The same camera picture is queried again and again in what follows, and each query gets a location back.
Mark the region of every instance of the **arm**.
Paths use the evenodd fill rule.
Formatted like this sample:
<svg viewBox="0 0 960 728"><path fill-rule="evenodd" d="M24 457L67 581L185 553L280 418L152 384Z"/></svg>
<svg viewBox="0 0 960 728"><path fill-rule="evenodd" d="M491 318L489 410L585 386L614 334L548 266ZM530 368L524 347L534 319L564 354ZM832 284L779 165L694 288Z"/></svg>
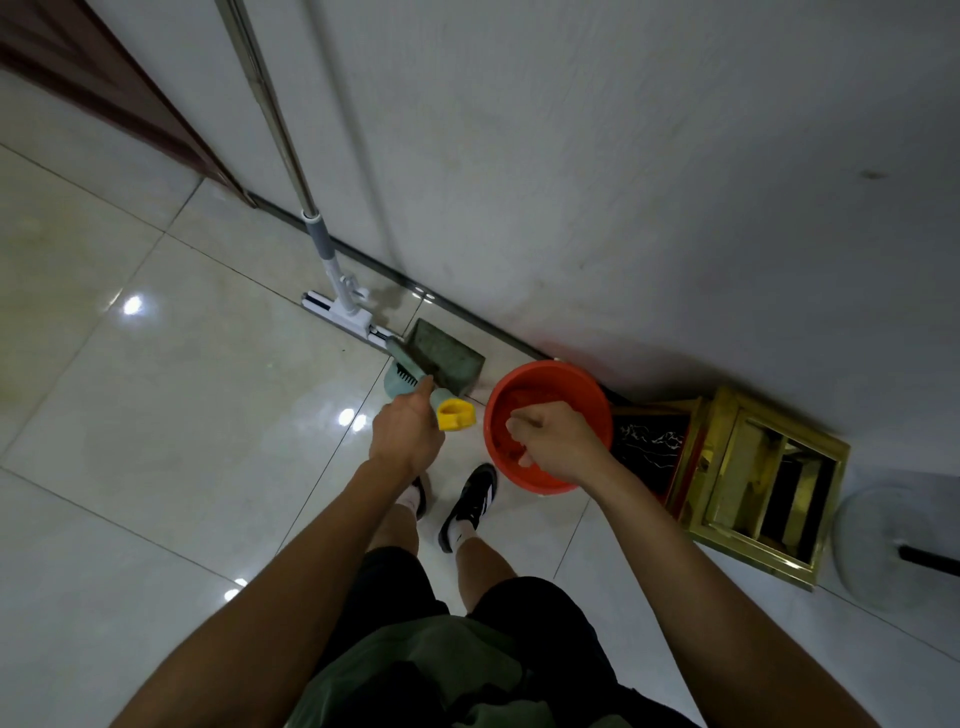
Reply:
<svg viewBox="0 0 960 728"><path fill-rule="evenodd" d="M444 441L429 377L373 420L370 459L229 604L166 660L112 728L281 726L343 608L373 532Z"/></svg>
<svg viewBox="0 0 960 728"><path fill-rule="evenodd" d="M507 422L520 465L586 490L610 522L710 726L876 726L803 649L731 582L564 402Z"/></svg>

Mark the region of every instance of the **forearm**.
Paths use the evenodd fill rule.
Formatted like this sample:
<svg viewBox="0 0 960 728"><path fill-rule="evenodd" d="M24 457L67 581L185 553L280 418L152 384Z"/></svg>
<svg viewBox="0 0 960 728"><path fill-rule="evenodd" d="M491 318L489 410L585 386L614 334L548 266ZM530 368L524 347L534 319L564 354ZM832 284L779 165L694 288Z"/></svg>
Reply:
<svg viewBox="0 0 960 728"><path fill-rule="evenodd" d="M408 473L368 461L343 493L156 670L113 723L282 725Z"/></svg>
<svg viewBox="0 0 960 728"><path fill-rule="evenodd" d="M610 522L711 725L875 725L690 541L632 473L608 458L585 487Z"/></svg>

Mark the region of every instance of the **black pole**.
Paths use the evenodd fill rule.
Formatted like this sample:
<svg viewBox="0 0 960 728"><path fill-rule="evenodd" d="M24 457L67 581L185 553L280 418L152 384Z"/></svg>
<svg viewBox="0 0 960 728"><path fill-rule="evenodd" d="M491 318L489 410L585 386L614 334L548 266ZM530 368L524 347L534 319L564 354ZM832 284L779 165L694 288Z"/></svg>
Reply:
<svg viewBox="0 0 960 728"><path fill-rule="evenodd" d="M949 556L941 556L939 553L931 553L912 546L901 546L897 549L897 553L903 561L909 561L911 564L960 576L960 561L951 559Z"/></svg>

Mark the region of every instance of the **red bucket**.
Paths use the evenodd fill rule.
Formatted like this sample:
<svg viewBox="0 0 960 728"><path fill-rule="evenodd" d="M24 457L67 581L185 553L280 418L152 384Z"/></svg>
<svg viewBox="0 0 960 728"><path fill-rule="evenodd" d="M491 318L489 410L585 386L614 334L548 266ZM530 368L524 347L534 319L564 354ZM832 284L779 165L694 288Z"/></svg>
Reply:
<svg viewBox="0 0 960 728"><path fill-rule="evenodd" d="M532 361L504 376L493 388L483 421L483 436L493 464L521 488L542 496L566 493L577 486L558 480L536 465L521 468L517 461L523 445L510 436L507 420L515 409L557 400L582 414L604 446L610 448L613 417L607 397L592 376L563 361Z"/></svg>

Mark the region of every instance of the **sneaker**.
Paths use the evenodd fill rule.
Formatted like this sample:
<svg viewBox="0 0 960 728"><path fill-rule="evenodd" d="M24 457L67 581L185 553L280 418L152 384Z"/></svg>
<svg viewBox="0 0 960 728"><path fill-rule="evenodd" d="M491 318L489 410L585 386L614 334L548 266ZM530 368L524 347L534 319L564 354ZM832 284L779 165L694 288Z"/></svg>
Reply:
<svg viewBox="0 0 960 728"><path fill-rule="evenodd" d="M467 485L460 492L460 499L453 506L453 510L450 511L450 515L446 517L440 529L438 540L444 553L453 553L448 533L450 524L454 521L469 521L476 528L495 497L496 468L490 463L484 463L467 478Z"/></svg>
<svg viewBox="0 0 960 728"><path fill-rule="evenodd" d="M423 475L418 475L414 478L414 481L411 483L412 486L417 488L417 491L420 493L420 502L417 504L417 520L419 521L423 516L426 515L426 505L427 505L427 486L424 485L424 481L429 484L429 479L426 476L426 473Z"/></svg>

